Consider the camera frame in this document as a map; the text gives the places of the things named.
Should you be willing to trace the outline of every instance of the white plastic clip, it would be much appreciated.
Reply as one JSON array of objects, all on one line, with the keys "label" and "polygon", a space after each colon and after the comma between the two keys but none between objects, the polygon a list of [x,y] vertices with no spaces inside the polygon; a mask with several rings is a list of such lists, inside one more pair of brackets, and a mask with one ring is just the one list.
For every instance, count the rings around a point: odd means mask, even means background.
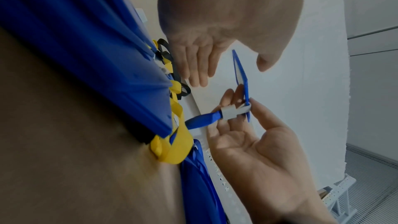
[{"label": "white plastic clip", "polygon": [[239,108],[236,108],[235,105],[229,105],[227,107],[222,107],[221,113],[223,114],[224,120],[229,120],[236,118],[240,114],[249,112],[251,107],[251,103],[249,103],[249,105],[242,104]]}]

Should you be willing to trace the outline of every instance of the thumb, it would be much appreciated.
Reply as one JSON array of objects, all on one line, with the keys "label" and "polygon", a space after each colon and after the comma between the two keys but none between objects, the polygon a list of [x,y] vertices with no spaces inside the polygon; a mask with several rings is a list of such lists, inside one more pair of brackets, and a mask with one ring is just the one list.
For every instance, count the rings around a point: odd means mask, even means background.
[{"label": "thumb", "polygon": [[270,69],[281,58],[282,54],[259,54],[257,57],[257,68],[260,72]]},{"label": "thumb", "polygon": [[257,118],[258,122],[265,130],[269,130],[277,127],[288,128],[288,126],[281,121],[271,110],[267,107],[254,100],[253,98],[249,99],[252,107],[250,109],[251,113],[255,118]]}]

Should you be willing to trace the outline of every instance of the gray floor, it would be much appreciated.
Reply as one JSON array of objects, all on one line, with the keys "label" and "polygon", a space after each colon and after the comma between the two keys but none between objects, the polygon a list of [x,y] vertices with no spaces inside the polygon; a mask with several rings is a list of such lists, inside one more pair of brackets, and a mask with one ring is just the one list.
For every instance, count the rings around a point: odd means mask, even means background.
[{"label": "gray floor", "polygon": [[349,190],[358,209],[350,224],[398,223],[398,166],[347,147],[346,173],[357,182]]}]

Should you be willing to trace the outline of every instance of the human hand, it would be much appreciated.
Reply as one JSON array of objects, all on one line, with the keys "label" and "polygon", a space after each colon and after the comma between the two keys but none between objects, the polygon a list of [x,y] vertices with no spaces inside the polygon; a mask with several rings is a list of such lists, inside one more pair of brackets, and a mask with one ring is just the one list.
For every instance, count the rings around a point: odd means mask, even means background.
[{"label": "human hand", "polygon": [[265,71],[280,58],[303,0],[158,0],[159,21],[180,75],[207,86],[221,53],[235,40],[258,52]]},{"label": "human hand", "polygon": [[[225,92],[220,105],[243,103],[243,86]],[[305,153],[296,134],[269,109],[250,99],[251,113],[266,130],[259,139],[244,115],[207,127],[214,161],[253,223],[281,218],[335,223],[316,192]]]}]

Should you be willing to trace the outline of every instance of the blue strap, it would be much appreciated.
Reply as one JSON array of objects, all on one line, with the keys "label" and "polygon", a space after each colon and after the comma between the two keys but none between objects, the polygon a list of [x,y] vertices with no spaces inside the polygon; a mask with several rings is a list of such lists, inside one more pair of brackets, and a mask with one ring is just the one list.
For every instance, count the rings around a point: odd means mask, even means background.
[{"label": "blue strap", "polygon": [[187,126],[188,129],[196,129],[196,128],[201,128],[201,127],[206,127],[208,125],[211,125],[212,123],[220,120],[223,118],[223,115],[221,111],[217,111],[214,113],[208,113],[208,114],[203,114],[197,117],[193,117],[187,121],[185,121],[185,126]]}]

